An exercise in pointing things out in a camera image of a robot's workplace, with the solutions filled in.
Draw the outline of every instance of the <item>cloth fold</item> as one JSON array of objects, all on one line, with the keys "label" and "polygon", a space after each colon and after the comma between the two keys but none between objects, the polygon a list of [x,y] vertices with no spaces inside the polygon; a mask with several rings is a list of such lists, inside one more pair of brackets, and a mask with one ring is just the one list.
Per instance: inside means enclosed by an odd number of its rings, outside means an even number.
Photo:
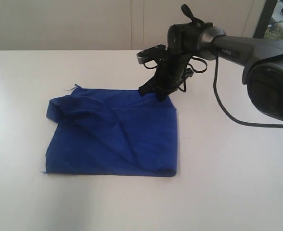
[{"label": "cloth fold", "polygon": [[170,98],[136,90],[84,89],[50,100],[58,123],[46,173],[172,177],[177,172],[177,114]]}]

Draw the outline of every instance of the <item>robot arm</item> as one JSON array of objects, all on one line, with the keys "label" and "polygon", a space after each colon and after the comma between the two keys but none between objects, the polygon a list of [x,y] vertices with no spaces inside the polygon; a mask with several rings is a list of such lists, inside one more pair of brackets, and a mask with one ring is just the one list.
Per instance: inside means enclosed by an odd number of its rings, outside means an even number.
[{"label": "robot arm", "polygon": [[283,121],[283,41],[227,36],[222,28],[195,18],[187,5],[181,9],[192,22],[169,28],[168,48],[159,45],[137,54],[140,64],[157,63],[155,75],[139,88],[140,95],[156,93],[162,101],[193,75],[186,68],[193,56],[220,56],[244,66],[242,83],[254,106]]}]

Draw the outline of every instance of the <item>white wall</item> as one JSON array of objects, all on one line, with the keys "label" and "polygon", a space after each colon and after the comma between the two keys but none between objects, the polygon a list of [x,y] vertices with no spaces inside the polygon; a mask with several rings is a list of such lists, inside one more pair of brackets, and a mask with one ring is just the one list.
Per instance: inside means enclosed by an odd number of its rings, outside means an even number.
[{"label": "white wall", "polygon": [[[229,35],[252,36],[265,0],[186,0]],[[166,44],[178,0],[1,0],[0,50],[130,50]]]}]

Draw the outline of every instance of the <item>folded cloth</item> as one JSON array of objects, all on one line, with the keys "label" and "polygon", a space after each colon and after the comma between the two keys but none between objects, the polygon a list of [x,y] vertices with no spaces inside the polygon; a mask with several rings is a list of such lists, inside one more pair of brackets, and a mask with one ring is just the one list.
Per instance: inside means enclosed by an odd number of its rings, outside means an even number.
[{"label": "folded cloth", "polygon": [[58,123],[46,152],[46,173],[173,177],[177,115],[170,98],[136,90],[77,88],[50,100]]}]

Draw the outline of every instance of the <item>white tabletop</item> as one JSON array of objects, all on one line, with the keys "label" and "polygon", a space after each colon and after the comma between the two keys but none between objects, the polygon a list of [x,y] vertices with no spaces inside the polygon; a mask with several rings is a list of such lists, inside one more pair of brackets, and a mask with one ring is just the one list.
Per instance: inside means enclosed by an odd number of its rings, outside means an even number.
[{"label": "white tabletop", "polygon": [[[283,129],[230,121],[214,63],[171,99],[179,117],[173,178],[49,176],[48,101],[84,88],[137,89],[153,70],[136,51],[0,51],[0,231],[283,231]],[[243,68],[220,60],[218,91],[239,119],[277,122],[251,104]]]}]

